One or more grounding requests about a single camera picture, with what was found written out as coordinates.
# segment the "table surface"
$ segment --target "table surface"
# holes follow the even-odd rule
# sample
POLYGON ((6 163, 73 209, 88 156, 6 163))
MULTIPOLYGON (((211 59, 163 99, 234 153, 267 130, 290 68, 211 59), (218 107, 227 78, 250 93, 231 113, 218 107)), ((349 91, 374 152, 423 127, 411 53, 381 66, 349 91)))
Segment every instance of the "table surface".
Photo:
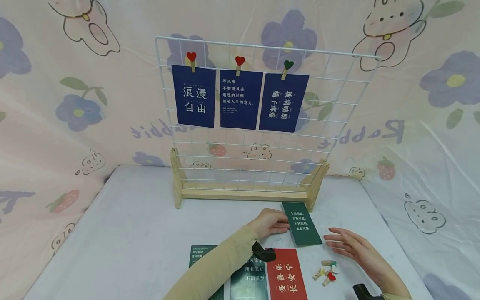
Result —
MULTIPOLYGON (((170 168, 120 166, 24 300, 162 299, 188 269, 192 245, 219 244, 265 207, 281 209, 281 203, 186 199, 176 209, 170 168)), ((328 227, 343 227, 367 238, 403 278, 413 299, 432 299, 358 181, 325 178, 311 216, 320 235, 328 227)), ((288 233, 261 244, 295 247, 288 233)), ((311 300, 357 300, 352 286, 358 283, 373 295, 380 293, 355 262, 325 244, 297 252, 311 300), (340 269, 327 287, 312 278, 321 260, 336 260, 340 269)), ((229 282, 225 299, 230 299, 229 282)))

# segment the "fingers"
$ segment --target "fingers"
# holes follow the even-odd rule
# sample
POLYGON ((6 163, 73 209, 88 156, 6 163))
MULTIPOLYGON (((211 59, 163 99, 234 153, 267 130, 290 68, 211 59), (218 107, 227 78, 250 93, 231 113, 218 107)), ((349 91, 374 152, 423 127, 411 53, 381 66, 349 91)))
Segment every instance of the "fingers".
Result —
POLYGON ((348 251, 348 252, 352 252, 353 253, 353 248, 345 243, 339 243, 339 242, 333 242, 333 241, 328 241, 327 242, 327 246, 330 246, 332 248, 339 248, 339 249, 343 249, 345 251, 348 251))
POLYGON ((340 254, 340 255, 346 256, 350 259, 355 260, 352 252, 348 252, 346 250, 338 249, 338 248, 333 248, 332 250, 333 250, 333 252, 335 252, 337 254, 340 254))
POLYGON ((336 240, 336 241, 343 242, 343 237, 339 234, 327 234, 327 235, 324 235, 324 239, 326 239, 326 240, 336 240))
POLYGON ((288 231, 288 228, 271 228, 270 234, 285 233, 288 231))
POLYGON ((277 222, 288 223, 288 217, 282 211, 273 208, 264 208, 262 213, 274 213, 277 218, 277 222))
POLYGON ((367 241, 366 238, 356 234, 355 232, 351 232, 348 229, 343 229, 343 228, 337 228, 337 227, 330 227, 329 230, 333 233, 338 233, 338 234, 343 234, 346 233, 348 236, 352 237, 355 239, 358 243, 363 245, 364 247, 371 249, 373 246, 367 241))
POLYGON ((276 223, 273 225, 273 228, 290 228, 290 224, 289 223, 276 223))

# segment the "green card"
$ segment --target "green card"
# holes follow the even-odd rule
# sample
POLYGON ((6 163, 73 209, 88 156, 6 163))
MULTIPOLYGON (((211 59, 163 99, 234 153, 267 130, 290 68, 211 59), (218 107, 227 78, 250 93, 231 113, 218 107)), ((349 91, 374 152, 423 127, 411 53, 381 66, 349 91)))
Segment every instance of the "green card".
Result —
POLYGON ((288 216, 290 232, 297 246, 322 244, 312 218, 303 202, 282 202, 283 210, 288 216))
MULTIPOLYGON (((217 245, 205 245, 205 246, 192 246, 190 250, 190 263, 188 267, 190 268, 194 263, 201 259, 205 254, 209 253, 217 245)), ((210 298, 209 300, 223 300, 223 286, 221 286, 210 298)))
POLYGON ((252 256, 231 277, 231 300, 268 300, 265 262, 252 256))

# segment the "wooden stand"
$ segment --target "wooden stand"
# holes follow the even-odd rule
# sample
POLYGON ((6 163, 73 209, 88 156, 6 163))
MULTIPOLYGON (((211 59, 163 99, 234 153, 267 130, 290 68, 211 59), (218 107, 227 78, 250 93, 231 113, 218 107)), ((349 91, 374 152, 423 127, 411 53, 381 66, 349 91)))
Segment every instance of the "wooden stand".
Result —
POLYGON ((253 200, 253 201, 299 201, 305 202, 312 212, 318 192, 328 171, 329 164, 323 159, 310 174, 300 181, 299 187, 267 186, 226 183, 190 183, 181 169, 178 149, 172 148, 170 160, 173 168, 173 194, 175 207, 180 208, 183 198, 215 200, 253 200))

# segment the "loose clothespin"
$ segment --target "loose clothespin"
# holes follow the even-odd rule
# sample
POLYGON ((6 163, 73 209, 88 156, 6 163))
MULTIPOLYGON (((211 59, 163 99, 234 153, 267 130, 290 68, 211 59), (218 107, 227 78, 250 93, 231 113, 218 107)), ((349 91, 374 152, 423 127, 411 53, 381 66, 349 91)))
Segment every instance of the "loose clothespin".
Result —
POLYGON ((328 283, 330 283, 330 281, 335 281, 336 280, 336 277, 335 275, 333 275, 332 272, 328 272, 327 274, 327 278, 325 279, 324 283, 323 283, 323 286, 326 287, 328 283))
POLYGON ((338 267, 336 266, 336 264, 333 264, 333 265, 332 265, 332 270, 331 270, 331 271, 332 271, 333 273, 335 273, 335 274, 340 273, 340 271, 338 270, 338 267))
POLYGON ((333 266, 336 265, 336 261, 322 261, 322 265, 333 266))
POLYGON ((241 57, 241 56, 237 56, 235 58, 235 61, 237 62, 237 74, 236 74, 236 76, 239 77, 240 76, 240 71, 241 71, 241 66, 245 62, 245 58, 241 57))
POLYGON ((325 275, 325 270, 320 268, 315 275, 313 275, 313 279, 316 281, 320 276, 325 275))
POLYGON ((195 73, 195 58, 197 58, 197 54, 195 52, 187 52, 187 58, 190 60, 192 73, 195 73))
POLYGON ((283 65, 285 66, 285 68, 283 69, 283 72, 282 72, 282 80, 285 80, 287 76, 287 71, 291 69, 291 67, 293 67, 293 62, 286 60, 284 61, 283 65))

